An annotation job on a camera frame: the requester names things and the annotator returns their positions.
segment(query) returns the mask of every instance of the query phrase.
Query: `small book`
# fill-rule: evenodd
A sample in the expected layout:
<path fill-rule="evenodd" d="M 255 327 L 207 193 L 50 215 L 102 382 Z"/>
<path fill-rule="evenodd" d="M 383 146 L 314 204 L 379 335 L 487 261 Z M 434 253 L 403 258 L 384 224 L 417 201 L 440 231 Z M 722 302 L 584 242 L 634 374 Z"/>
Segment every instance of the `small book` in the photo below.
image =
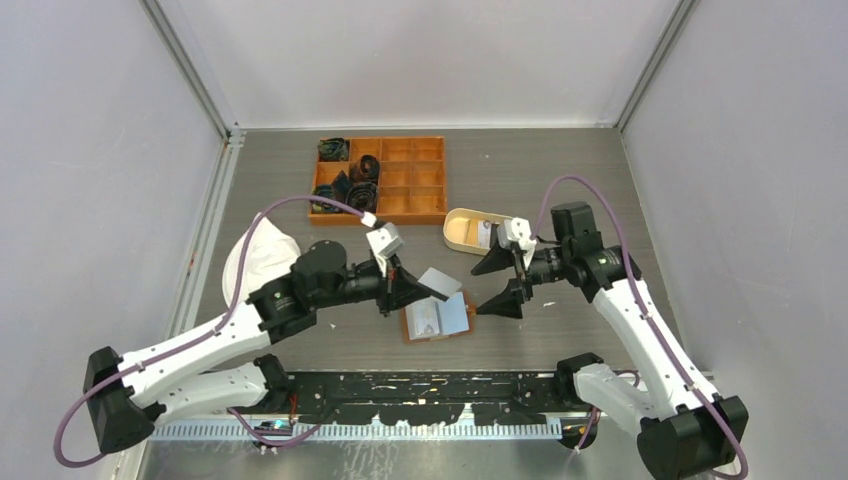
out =
<path fill-rule="evenodd" d="M 406 343 L 439 340 L 474 331 L 474 307 L 466 292 L 456 292 L 444 302 L 433 297 L 419 300 L 403 309 L 400 317 Z"/>

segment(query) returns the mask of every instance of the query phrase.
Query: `white wall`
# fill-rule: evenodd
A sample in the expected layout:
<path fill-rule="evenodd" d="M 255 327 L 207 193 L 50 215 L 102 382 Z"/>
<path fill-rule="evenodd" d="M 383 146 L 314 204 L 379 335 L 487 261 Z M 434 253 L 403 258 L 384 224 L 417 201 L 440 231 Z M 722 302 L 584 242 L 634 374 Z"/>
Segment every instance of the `white wall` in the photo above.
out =
<path fill-rule="evenodd" d="M 95 478 L 53 432 L 89 353 L 161 340 L 221 139 L 139 2 L 2 2 L 0 44 L 0 477 Z"/>
<path fill-rule="evenodd" d="M 168 13 L 242 127 L 608 126 L 676 3 L 175 0 Z"/>
<path fill-rule="evenodd" d="M 690 352 L 752 478 L 844 478 L 848 3 L 701 2 L 626 130 Z"/>

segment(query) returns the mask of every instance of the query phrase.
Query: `white cloth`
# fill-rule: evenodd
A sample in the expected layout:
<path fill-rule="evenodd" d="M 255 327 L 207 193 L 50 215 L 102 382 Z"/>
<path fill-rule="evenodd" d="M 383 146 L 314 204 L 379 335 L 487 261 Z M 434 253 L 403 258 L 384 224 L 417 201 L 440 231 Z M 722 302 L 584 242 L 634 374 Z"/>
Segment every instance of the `white cloth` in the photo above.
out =
<path fill-rule="evenodd" d="M 221 278 L 221 288 L 224 301 L 230 304 L 236 286 L 236 270 L 241 248 L 244 244 L 245 232 L 227 257 L 224 264 L 224 275 Z M 250 292 L 260 289 L 267 282 L 289 273 L 291 266 L 300 256 L 300 248 L 293 238 L 281 232 L 267 218 L 263 218 L 248 246 L 247 258 L 244 262 L 244 277 L 239 291 L 239 302 L 247 300 Z"/>

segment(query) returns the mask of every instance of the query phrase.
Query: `wooden tray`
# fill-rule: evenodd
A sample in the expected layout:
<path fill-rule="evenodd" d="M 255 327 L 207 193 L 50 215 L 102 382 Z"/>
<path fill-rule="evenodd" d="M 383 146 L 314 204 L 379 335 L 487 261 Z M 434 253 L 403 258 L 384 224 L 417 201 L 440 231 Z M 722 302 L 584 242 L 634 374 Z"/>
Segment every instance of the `wooden tray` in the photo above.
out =
<path fill-rule="evenodd" d="M 348 137 L 348 162 L 317 160 L 312 178 L 315 186 L 330 184 L 340 171 L 348 175 L 363 155 L 380 161 L 377 181 L 377 217 L 396 225 L 441 225 L 447 215 L 447 175 L 444 137 Z M 314 213 L 309 223 L 317 226 L 359 225 L 345 213 Z"/>

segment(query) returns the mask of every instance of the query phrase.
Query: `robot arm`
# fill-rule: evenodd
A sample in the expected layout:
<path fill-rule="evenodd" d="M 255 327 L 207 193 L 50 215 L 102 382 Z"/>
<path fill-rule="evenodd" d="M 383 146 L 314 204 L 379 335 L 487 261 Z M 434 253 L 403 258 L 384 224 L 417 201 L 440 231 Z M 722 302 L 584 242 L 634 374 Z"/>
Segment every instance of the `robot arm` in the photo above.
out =
<path fill-rule="evenodd" d="M 624 262 L 631 262 L 636 287 L 671 350 L 689 371 L 694 384 L 722 414 L 739 439 L 748 412 L 738 397 L 724 399 L 692 364 L 651 300 L 632 259 L 618 246 L 605 248 L 591 208 L 573 203 L 551 210 L 556 242 L 538 249 L 526 220 L 511 219 L 493 232 L 492 247 L 472 270 L 481 275 L 513 267 L 507 288 L 477 309 L 478 314 L 522 318 L 521 305 L 533 297 L 533 286 L 567 280 L 609 322 L 639 370 L 647 393 L 618 376 L 595 354 L 557 364 L 554 387 L 561 399 L 587 403 L 604 411 L 637 440 L 646 467 L 656 478 L 680 478 L 730 463 L 735 452 L 717 423 L 689 390 L 657 334 L 642 317 L 628 284 Z"/>
<path fill-rule="evenodd" d="M 147 438 L 157 425 L 199 412 L 226 407 L 249 407 L 239 409 L 245 413 L 281 409 L 288 402 L 288 377 L 273 356 L 232 370 L 203 372 L 315 325 L 320 308 L 374 300 L 380 313 L 388 316 L 417 300 L 430 296 L 446 300 L 453 293 L 428 286 L 403 268 L 397 257 L 403 241 L 394 225 L 384 224 L 366 236 L 371 259 L 348 266 L 341 244 L 320 241 L 295 261 L 290 273 L 266 283 L 237 305 L 227 323 L 205 341 L 196 343 L 210 334 L 221 317 L 123 355 L 110 347 L 94 352 L 84 391 L 162 352 L 184 348 L 126 375 L 88 400 L 100 451 L 124 450 Z M 196 344 L 181 347 L 190 342 Z"/>

